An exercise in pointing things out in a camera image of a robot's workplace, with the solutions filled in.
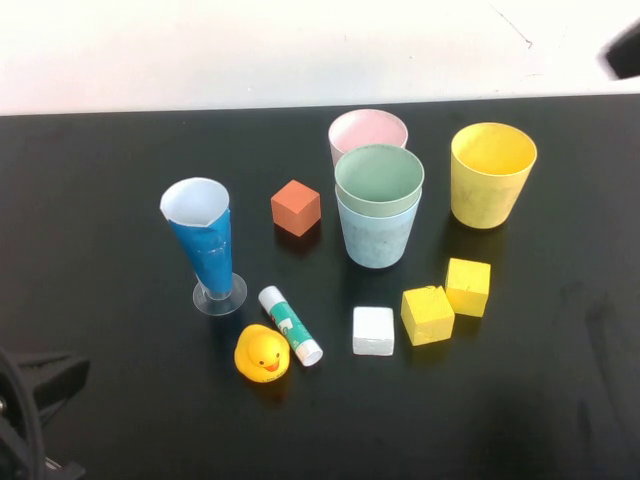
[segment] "white cap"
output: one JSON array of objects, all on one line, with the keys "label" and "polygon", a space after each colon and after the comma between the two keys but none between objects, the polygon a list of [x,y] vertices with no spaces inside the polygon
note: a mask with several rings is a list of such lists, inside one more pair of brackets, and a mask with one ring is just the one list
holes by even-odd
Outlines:
[{"label": "white cap", "polygon": [[318,363],[322,358],[322,349],[313,338],[305,340],[296,348],[296,356],[305,367]]},{"label": "white cap", "polygon": [[264,308],[267,313],[271,313],[271,309],[275,307],[277,304],[286,302],[280,290],[271,285],[270,287],[265,288],[258,294],[258,300],[260,301],[260,305]]}]

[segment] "duck beak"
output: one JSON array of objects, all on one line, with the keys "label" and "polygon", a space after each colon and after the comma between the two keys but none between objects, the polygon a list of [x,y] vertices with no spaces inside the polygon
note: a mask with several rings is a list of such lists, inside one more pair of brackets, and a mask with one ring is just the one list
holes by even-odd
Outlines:
[{"label": "duck beak", "polygon": [[264,369],[268,372],[275,372],[279,366],[280,366],[280,360],[278,360],[276,363],[274,363],[269,367],[264,367]]}]

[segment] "clear plastic base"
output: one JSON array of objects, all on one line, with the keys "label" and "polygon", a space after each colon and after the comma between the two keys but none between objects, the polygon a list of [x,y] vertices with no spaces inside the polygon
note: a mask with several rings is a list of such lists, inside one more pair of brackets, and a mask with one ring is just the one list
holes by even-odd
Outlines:
[{"label": "clear plastic base", "polygon": [[231,294],[223,300],[214,300],[207,295],[200,283],[193,289],[193,303],[202,313],[212,317],[220,317],[235,312],[247,298],[247,284],[244,279],[234,273]]}]

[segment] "white wall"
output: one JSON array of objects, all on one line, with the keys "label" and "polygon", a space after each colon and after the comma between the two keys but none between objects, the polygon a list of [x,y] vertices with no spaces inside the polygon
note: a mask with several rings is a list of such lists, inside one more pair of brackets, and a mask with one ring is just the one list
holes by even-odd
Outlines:
[{"label": "white wall", "polygon": [[597,59],[637,0],[0,4],[2,114],[640,91]]}]

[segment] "block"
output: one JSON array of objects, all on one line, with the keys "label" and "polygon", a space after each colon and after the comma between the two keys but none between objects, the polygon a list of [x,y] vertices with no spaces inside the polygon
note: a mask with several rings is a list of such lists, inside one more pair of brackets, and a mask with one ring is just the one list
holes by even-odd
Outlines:
[{"label": "block", "polygon": [[453,311],[481,317],[489,299],[491,265],[452,258],[445,280],[445,289]]},{"label": "block", "polygon": [[393,310],[386,307],[353,309],[353,353],[393,355]]},{"label": "block", "polygon": [[413,346],[451,338],[455,314],[442,287],[407,290],[400,314]]},{"label": "block", "polygon": [[273,222],[297,237],[320,220],[320,194],[291,180],[271,197]]}]

